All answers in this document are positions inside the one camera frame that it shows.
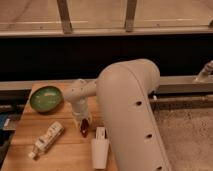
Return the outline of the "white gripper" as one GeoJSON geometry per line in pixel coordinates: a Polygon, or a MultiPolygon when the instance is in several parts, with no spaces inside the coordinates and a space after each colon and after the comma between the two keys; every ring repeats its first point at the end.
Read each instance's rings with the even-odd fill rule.
{"type": "Polygon", "coordinates": [[[82,120],[87,119],[88,125],[91,126],[93,122],[93,118],[88,108],[87,101],[85,99],[73,102],[71,104],[73,116],[75,118],[76,128],[80,129],[82,120]]]}

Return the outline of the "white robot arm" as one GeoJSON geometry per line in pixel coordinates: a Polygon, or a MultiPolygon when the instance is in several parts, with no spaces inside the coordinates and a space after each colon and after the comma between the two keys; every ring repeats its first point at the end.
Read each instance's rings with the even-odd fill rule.
{"type": "Polygon", "coordinates": [[[160,71],[148,59],[118,62],[90,82],[77,80],[63,91],[81,122],[95,96],[118,171],[172,171],[148,95],[159,86],[160,71]]]}

